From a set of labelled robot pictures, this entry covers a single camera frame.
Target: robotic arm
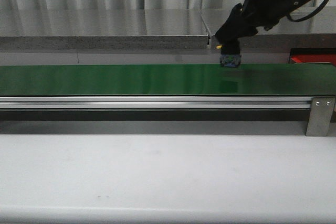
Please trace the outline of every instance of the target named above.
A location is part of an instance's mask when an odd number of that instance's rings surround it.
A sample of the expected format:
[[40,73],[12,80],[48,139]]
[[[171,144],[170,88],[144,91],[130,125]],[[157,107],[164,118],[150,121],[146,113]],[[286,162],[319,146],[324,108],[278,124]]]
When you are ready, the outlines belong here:
[[310,0],[245,0],[233,9],[225,24],[215,34],[221,48],[221,66],[238,67],[240,65],[240,46],[238,38],[258,33],[256,27],[272,29],[285,16],[290,21],[300,22],[311,18],[321,11],[329,0],[325,0],[313,13],[305,18],[293,20],[290,13]]

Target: stainless steel counter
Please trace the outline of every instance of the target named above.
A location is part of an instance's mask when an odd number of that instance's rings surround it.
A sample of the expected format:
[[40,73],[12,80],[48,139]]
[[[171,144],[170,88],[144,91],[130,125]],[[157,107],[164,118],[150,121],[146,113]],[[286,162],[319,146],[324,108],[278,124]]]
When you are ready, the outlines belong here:
[[[311,8],[294,13],[302,17]],[[291,48],[333,48],[336,7],[315,18],[242,38],[242,48],[289,52]],[[17,49],[205,49],[229,10],[21,10],[0,13],[0,50]]]

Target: small object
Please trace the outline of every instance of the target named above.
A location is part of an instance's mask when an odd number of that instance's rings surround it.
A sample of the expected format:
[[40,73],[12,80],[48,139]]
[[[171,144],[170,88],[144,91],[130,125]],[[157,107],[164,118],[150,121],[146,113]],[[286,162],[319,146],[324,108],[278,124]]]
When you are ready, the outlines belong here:
[[241,55],[221,55],[220,66],[225,68],[238,68],[241,63]]

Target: aluminum rail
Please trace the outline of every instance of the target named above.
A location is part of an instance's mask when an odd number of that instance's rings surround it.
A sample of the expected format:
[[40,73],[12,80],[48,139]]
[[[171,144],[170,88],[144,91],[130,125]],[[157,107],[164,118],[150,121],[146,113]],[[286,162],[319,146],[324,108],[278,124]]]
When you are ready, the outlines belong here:
[[0,109],[310,109],[313,97],[0,97]]

